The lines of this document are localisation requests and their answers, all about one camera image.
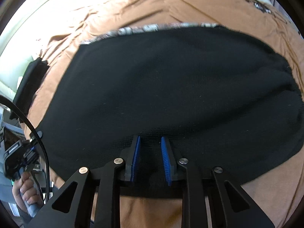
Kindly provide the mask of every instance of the cable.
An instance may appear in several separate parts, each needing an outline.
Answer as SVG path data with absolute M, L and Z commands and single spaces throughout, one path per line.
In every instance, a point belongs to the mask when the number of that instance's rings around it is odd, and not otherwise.
M 45 174 L 45 171 L 43 170 L 43 168 L 42 168 L 42 172 L 44 173 L 44 178 L 46 179 L 47 178 L 47 175 Z
M 42 201 L 44 202 L 45 199 L 43 198 L 41 186 L 40 186 L 40 184 L 38 183 L 38 180 L 37 180 L 35 174 L 34 174 L 32 171 L 31 171 L 31 174 L 32 174 L 32 177 L 33 177 L 33 179 L 34 179 L 34 181 L 35 181 L 37 187 L 38 187 L 38 191 L 39 191 L 40 197 L 41 197 Z
M 25 125 L 31 130 L 33 133 L 34 137 L 36 138 L 38 144 L 40 145 L 43 155 L 44 155 L 44 160 L 45 160 L 45 168 L 46 168 L 46 198 L 45 201 L 47 202 L 50 198 L 50 164 L 49 164 L 49 158 L 47 155 L 47 151 L 37 134 L 37 131 L 35 130 L 34 126 L 31 124 L 31 122 L 27 119 L 27 117 L 22 113 L 22 111 L 9 99 L 6 97 L 0 95 L 0 103 L 8 107 L 12 112 L 14 112 L 22 121 L 24 121 Z

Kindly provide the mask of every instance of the metal screw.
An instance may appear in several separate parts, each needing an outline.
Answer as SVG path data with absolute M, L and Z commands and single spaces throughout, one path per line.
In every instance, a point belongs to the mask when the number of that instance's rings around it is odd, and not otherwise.
M 87 173 L 88 172 L 88 168 L 87 167 L 81 167 L 80 169 L 79 169 L 79 173 L 80 174 L 84 174 L 84 173 Z
M 189 160 L 187 160 L 186 158 L 181 158 L 181 159 L 179 159 L 179 162 L 181 164 L 187 164 L 189 162 Z
M 124 160 L 122 158 L 114 159 L 115 164 L 121 164 Z
M 223 168 L 221 168 L 221 167 L 215 167 L 215 168 L 214 168 L 214 172 L 220 174 L 220 173 L 223 172 Z

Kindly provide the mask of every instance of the blue rubber grip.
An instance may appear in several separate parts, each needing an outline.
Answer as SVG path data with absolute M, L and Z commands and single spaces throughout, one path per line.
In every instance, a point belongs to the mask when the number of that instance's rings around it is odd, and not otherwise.
M 138 136 L 137 141 L 136 141 L 136 147 L 135 147 L 134 157 L 133 157 L 133 161 L 132 161 L 131 182 L 134 182 L 136 170 L 138 168 L 139 147 L 140 147 L 140 136 Z
M 22 173 L 24 172 L 24 169 L 21 168 L 19 173 L 20 173 L 20 176 L 22 175 Z M 27 203 L 27 201 L 23 201 L 25 206 L 26 206 L 26 209 L 28 211 L 28 214 L 33 218 L 35 217 L 35 215 L 38 213 L 38 211 L 41 209 L 41 207 L 39 207 L 37 204 L 32 204 L 32 205 L 29 205 Z
M 165 169 L 165 177 L 167 180 L 167 183 L 169 186 L 172 184 L 172 178 L 171 178 L 171 165 L 170 165 L 170 158 L 167 151 L 167 145 L 165 141 L 165 137 L 161 138 L 161 154 L 163 156 L 163 163 L 164 163 L 164 169 Z

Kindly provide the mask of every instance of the brown fabric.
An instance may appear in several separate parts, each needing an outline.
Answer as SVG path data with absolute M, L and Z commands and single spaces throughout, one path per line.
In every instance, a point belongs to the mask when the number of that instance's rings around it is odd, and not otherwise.
M 42 120 L 82 40 L 113 29 L 154 23 L 219 23 L 259 38 L 288 60 L 304 93 L 304 40 L 274 7 L 270 7 L 272 14 L 262 13 L 253 3 L 253 0 L 105 0 L 71 12 L 67 15 L 70 21 L 66 24 L 60 21 L 62 32 L 39 42 L 42 50 L 38 55 L 48 61 L 50 69 L 36 93 L 29 120 L 34 126 Z M 276 227 L 282 227 L 304 195 L 303 162 L 301 149 L 287 162 L 243 186 Z M 58 187 L 63 184 L 53 171 L 51 179 Z M 121 220 L 122 227 L 180 227 L 181 201 L 121 197 Z

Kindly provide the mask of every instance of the finger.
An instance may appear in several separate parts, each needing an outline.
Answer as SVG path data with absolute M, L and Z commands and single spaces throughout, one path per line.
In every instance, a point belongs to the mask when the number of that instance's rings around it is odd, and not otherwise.
M 30 176 L 31 176 L 31 174 L 30 174 L 29 172 L 27 172 L 27 171 L 23 172 L 23 173 L 21 174 L 22 182 L 24 182 L 25 180 L 29 179 Z
M 22 196 L 22 199 L 24 201 L 27 201 L 30 199 L 31 196 L 37 195 L 37 190 L 35 188 L 30 188 L 27 190 L 24 195 Z
M 37 203 L 39 205 L 42 205 L 42 199 L 39 195 L 34 195 L 34 196 L 31 196 L 28 200 L 27 200 L 27 203 L 29 205 L 32 205 L 34 203 Z
M 25 193 L 27 190 L 29 190 L 30 188 L 32 188 L 34 186 L 34 182 L 32 179 L 27 179 L 25 180 L 25 182 L 22 184 L 21 188 L 20 188 L 20 192 L 21 193 Z
M 17 206 L 24 212 L 27 212 L 27 208 L 21 198 L 21 196 L 19 195 L 18 197 L 15 197 L 15 201 L 16 201 L 16 204 Z
M 26 181 L 27 179 L 29 179 L 30 177 L 30 173 L 29 172 L 24 172 L 21 175 L 21 178 L 19 180 L 14 181 L 14 185 L 13 185 L 13 196 L 17 196 L 19 195 L 19 190 L 22 187 L 24 181 Z

